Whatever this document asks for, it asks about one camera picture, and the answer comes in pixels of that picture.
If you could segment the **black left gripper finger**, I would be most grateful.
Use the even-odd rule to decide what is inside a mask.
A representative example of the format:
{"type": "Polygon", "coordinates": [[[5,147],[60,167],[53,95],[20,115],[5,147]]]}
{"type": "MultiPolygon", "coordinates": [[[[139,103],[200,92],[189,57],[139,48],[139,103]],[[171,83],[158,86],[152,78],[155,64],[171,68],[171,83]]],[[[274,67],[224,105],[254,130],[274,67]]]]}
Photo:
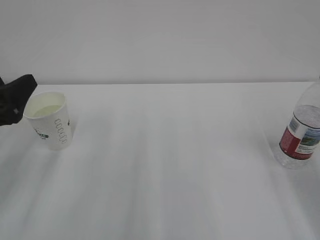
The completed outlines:
{"type": "Polygon", "coordinates": [[[10,83],[0,79],[0,125],[17,124],[23,118],[26,104],[37,82],[32,74],[23,75],[10,83]]]}

